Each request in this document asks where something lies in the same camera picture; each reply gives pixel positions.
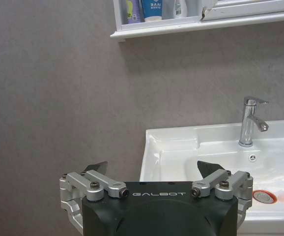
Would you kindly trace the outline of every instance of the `blue tube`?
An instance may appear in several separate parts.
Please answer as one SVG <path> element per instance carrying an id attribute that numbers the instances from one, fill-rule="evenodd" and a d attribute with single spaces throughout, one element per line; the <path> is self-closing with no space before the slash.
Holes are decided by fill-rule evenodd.
<path id="1" fill-rule="evenodd" d="M 163 0 L 142 0 L 145 21 L 162 19 Z"/>

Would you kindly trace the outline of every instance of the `sink drain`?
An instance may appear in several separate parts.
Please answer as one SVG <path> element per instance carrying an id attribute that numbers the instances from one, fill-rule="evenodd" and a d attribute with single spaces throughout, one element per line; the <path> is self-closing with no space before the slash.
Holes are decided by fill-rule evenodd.
<path id="1" fill-rule="evenodd" d="M 265 190 L 257 190 L 253 192 L 253 197 L 258 202 L 264 203 L 264 204 L 273 204 L 276 203 L 277 198 L 273 193 L 270 193 Z"/>
<path id="2" fill-rule="evenodd" d="M 256 156 L 255 155 L 251 155 L 249 157 L 249 160 L 252 161 L 252 162 L 256 161 Z"/>

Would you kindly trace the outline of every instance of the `screw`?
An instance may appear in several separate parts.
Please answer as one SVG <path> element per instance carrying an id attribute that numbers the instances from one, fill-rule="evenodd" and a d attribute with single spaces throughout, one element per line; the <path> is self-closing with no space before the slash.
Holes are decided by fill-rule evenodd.
<path id="1" fill-rule="evenodd" d="M 221 188 L 229 188 L 229 182 L 228 181 L 221 181 L 219 183 Z"/>
<path id="2" fill-rule="evenodd" d="M 191 189 L 191 195 L 194 197 L 194 199 L 198 198 L 200 196 L 201 192 L 198 188 L 194 187 Z"/>
<path id="3" fill-rule="evenodd" d="M 91 187 L 91 189 L 98 189 L 99 188 L 99 182 L 97 182 L 97 181 L 93 181 L 93 182 L 91 182 L 91 184 L 90 184 L 90 187 Z"/>
<path id="4" fill-rule="evenodd" d="M 119 192 L 119 197 L 120 198 L 126 198 L 129 196 L 129 190 L 124 188 L 124 189 L 121 189 L 121 191 Z"/>

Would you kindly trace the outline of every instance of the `ceramic washbasin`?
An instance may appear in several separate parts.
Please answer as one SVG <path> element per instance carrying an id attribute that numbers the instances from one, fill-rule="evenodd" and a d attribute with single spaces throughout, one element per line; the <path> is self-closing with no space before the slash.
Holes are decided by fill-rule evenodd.
<path id="1" fill-rule="evenodd" d="M 147 130 L 140 181 L 200 180 L 198 160 L 250 172 L 254 190 L 277 201 L 253 200 L 239 235 L 284 236 L 284 120 L 268 124 L 267 132 L 254 130 L 252 147 L 238 145 L 239 123 Z"/>

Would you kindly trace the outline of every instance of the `chrome faucet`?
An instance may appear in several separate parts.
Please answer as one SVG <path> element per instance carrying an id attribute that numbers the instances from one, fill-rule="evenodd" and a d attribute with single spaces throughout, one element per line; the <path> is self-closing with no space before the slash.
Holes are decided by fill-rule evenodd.
<path id="1" fill-rule="evenodd" d="M 256 123 L 261 132 L 269 129 L 269 125 L 266 122 L 255 116 L 257 104 L 268 104 L 268 102 L 251 96 L 245 97 L 244 114 L 242 116 L 241 133 L 238 142 L 240 146 L 251 147 L 253 145 L 252 130 L 254 123 Z"/>

